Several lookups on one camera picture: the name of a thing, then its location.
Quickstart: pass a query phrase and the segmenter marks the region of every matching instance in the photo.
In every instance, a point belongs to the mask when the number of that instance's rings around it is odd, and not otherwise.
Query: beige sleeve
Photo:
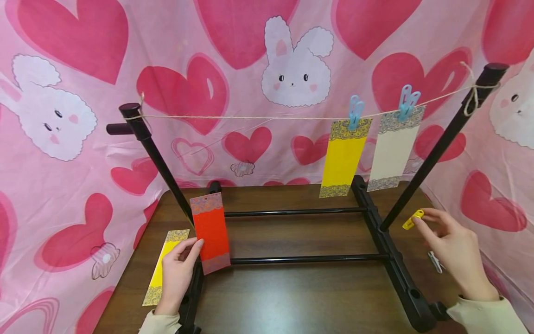
[[[503,297],[499,301],[460,298],[447,313],[464,325],[469,334],[528,334],[510,302]]]
[[[146,315],[139,334],[175,334],[182,326],[178,323],[180,315],[154,315],[153,312]]]

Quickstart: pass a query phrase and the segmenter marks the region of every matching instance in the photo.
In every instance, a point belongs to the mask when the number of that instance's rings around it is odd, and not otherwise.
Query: pink backdrop
[[[166,191],[133,136],[106,134],[120,104],[144,92],[148,115],[345,117],[358,94],[374,114],[407,83],[420,101],[470,85],[461,61],[512,68],[424,190],[479,234],[490,277],[534,329],[531,1],[0,4],[0,334],[96,326]],[[406,178],[464,96],[427,106]],[[184,187],[321,180],[329,121],[149,122]]]

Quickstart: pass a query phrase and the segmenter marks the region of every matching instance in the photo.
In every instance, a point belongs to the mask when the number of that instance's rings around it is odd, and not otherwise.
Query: rabbit print
[[[78,95],[53,87],[61,79],[47,60],[17,55],[13,74],[18,86],[4,85],[0,104],[19,117],[26,135],[45,154],[63,161],[76,158],[97,124],[91,108]]]
[[[498,89],[490,120],[496,134],[534,150],[534,50],[519,74]]]
[[[265,24],[265,47],[269,64],[263,71],[263,95],[288,107],[321,103],[330,91],[330,69],[320,57],[330,55],[334,36],[315,27],[293,47],[291,33],[282,17]]]

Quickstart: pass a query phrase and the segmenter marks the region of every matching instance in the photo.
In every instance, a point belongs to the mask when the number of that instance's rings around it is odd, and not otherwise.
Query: stand base
[[[209,192],[221,191],[219,182],[214,181],[210,184]],[[433,329],[438,320],[448,320],[446,308],[441,302],[429,305],[417,289],[415,283],[404,265],[402,255],[395,248],[388,231],[381,231],[380,224],[382,219],[378,214],[378,208],[367,193],[367,184],[361,176],[355,176],[351,190],[356,197],[359,207],[338,208],[338,209],[310,209],[310,210],[292,210],[292,211],[254,211],[254,212],[228,212],[226,217],[235,216],[257,216],[257,215],[293,215],[293,214],[316,214],[316,213],[337,213],[337,212],[361,212],[364,215],[365,223],[371,237],[376,245],[378,254],[354,254],[354,255],[328,255],[314,257],[282,257],[282,258],[249,258],[249,259],[231,259],[232,265],[256,265],[263,263],[310,263],[310,262],[334,262],[334,261],[370,261],[376,260],[384,263],[388,276],[397,292],[402,303],[406,316],[412,327],[424,333]],[[184,326],[178,331],[179,334],[197,334],[200,328],[194,325],[194,317],[197,313],[197,307],[202,292],[202,282],[204,276],[202,265],[197,262],[193,272],[193,279],[189,288],[187,297],[188,302],[180,308]]]

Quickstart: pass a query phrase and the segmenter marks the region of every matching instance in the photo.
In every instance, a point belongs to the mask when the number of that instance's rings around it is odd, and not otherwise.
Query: brown table
[[[384,217],[404,189],[372,192]],[[205,189],[184,191],[187,198]],[[352,195],[319,199],[319,186],[247,187],[223,191],[227,211],[356,206]],[[438,274],[416,229],[402,223],[429,206],[418,191],[391,228],[397,248],[429,302],[453,305],[458,290],[447,274]],[[232,257],[276,257],[374,253],[376,249],[358,213],[229,218]],[[143,298],[169,230],[189,228],[170,193],[158,205],[137,250],[95,330],[136,333],[149,307]],[[379,262],[235,266],[206,277],[196,324],[203,334],[416,333]],[[463,333],[448,321],[431,333]]]

